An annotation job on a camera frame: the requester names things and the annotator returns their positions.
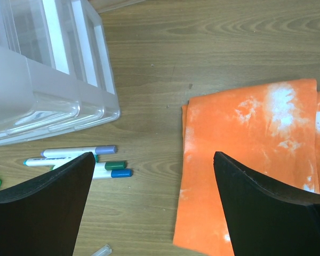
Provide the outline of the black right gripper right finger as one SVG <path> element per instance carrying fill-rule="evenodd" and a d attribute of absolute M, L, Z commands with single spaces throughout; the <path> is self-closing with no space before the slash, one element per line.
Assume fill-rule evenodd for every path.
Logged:
<path fill-rule="evenodd" d="M 259 173 L 220 151 L 214 173 L 235 255 L 320 255 L 320 194 Z"/>

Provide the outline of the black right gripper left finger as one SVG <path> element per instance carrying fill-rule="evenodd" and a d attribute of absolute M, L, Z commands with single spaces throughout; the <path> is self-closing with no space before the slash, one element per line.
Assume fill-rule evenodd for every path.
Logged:
<path fill-rule="evenodd" d="M 94 167 L 84 153 L 0 190 L 0 255 L 72 255 Z"/>

